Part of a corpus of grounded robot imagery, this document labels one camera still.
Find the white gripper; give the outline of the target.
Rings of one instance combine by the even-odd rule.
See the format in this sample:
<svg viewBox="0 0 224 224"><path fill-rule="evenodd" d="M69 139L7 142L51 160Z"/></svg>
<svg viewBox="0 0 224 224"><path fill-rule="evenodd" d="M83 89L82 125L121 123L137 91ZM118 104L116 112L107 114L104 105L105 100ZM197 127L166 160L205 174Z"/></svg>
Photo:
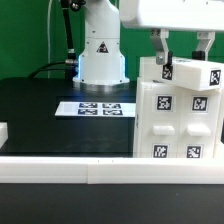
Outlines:
<svg viewBox="0 0 224 224"><path fill-rule="evenodd" d="M172 64L168 30L199 31L192 58L202 61L208 60L214 31L224 31L224 0L120 0L119 12L126 28L152 28L150 40L158 65Z"/></svg>

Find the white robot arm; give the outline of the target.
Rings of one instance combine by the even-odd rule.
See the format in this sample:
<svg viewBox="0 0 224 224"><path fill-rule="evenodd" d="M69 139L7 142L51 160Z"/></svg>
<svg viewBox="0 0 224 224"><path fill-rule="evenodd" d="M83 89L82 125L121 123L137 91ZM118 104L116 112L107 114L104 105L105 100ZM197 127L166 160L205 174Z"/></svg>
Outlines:
<svg viewBox="0 0 224 224"><path fill-rule="evenodd" d="M120 28L149 29L156 50L154 63L173 68L166 39L170 31L196 31L200 43L193 56L205 59L215 34L224 31L224 0L60 0L67 35L68 56L76 62L76 83L113 86L128 83L120 52ZM69 12L85 10L85 48L73 48Z"/></svg>

